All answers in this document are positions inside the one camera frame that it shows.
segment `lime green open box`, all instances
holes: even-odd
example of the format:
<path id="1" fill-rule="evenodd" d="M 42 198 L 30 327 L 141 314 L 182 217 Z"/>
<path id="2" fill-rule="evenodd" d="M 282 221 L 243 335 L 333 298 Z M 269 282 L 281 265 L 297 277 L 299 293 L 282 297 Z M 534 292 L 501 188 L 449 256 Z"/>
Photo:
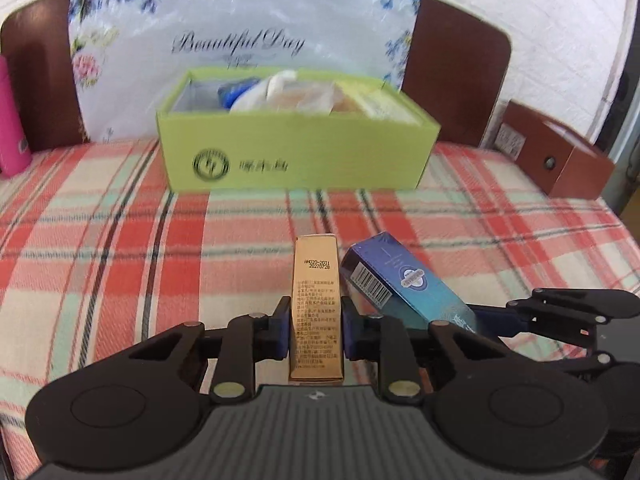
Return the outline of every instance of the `lime green open box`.
<path id="1" fill-rule="evenodd" d="M 174 191 L 223 188 L 413 189 L 440 126 L 411 99 L 374 78 L 299 70 L 300 80 L 358 81 L 383 88 L 416 124 L 353 113 L 175 111 L 192 85 L 265 77 L 277 68 L 198 68 L 158 111 L 158 131 Z"/>

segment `screw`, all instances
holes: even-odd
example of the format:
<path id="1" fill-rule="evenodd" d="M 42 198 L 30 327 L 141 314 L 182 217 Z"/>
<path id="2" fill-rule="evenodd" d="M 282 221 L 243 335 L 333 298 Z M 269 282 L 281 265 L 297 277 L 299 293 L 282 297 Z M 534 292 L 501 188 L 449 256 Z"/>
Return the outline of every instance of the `screw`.
<path id="1" fill-rule="evenodd" d="M 389 385 L 389 391 L 396 397 L 415 397 L 420 393 L 420 384 L 413 381 L 395 381 Z"/>
<path id="2" fill-rule="evenodd" d="M 213 387 L 213 392 L 223 399 L 235 399 L 244 394 L 244 386 L 240 383 L 220 383 Z"/>

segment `small cardboard box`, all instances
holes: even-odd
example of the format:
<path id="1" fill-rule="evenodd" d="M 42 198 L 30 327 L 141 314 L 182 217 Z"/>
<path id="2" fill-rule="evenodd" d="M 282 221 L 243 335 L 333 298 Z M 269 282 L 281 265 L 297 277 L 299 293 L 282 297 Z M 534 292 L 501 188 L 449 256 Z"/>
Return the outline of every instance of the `small cardboard box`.
<path id="1" fill-rule="evenodd" d="M 340 272 L 382 314 L 401 319 L 407 328 L 426 329 L 443 319 L 486 333 L 466 303 L 387 232 L 353 244 Z"/>
<path id="2" fill-rule="evenodd" d="M 566 124 L 510 101 L 495 147 L 552 198 L 600 196 L 614 164 Z"/>
<path id="3" fill-rule="evenodd" d="M 289 378 L 341 381 L 342 363 L 338 243 L 334 235 L 300 236 L 293 263 Z"/>
<path id="4" fill-rule="evenodd" d="M 217 85 L 273 75 L 276 68 L 191 70 L 158 111 L 158 132 L 174 191 L 219 188 L 413 189 L 440 126 L 382 81 L 298 70 L 300 80 L 382 88 L 417 120 L 407 124 L 361 114 L 327 116 L 216 109 Z"/>

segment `plaid tablecloth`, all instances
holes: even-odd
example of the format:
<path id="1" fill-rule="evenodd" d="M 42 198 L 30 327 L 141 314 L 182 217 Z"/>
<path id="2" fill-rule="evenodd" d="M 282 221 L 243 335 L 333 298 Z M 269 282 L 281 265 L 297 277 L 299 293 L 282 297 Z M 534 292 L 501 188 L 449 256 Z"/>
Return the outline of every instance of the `plaid tablecloth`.
<path id="1" fill-rule="evenodd" d="M 0 422 L 18 476 L 38 465 L 23 419 L 41 386 L 184 320 L 271 313 L 298 235 L 333 232 L 344 253 L 382 230 L 469 303 L 536 286 L 640 290 L 640 251 L 603 202 L 549 200 L 494 152 L 439 143 L 411 191 L 210 195 L 169 192 L 155 141 L 41 153 L 0 185 Z M 361 365 L 346 374 L 367 380 Z M 286 363 L 258 366 L 258 382 L 286 377 Z"/>

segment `blue box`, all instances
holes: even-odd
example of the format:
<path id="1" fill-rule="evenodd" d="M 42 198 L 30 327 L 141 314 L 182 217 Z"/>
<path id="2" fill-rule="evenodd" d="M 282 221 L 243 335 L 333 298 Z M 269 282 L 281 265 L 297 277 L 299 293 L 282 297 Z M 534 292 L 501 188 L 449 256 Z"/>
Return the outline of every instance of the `blue box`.
<path id="1" fill-rule="evenodd" d="M 445 319 L 484 332 L 466 303 L 387 232 L 353 244 L 340 272 L 382 314 L 407 328 L 426 329 L 430 321 Z"/>

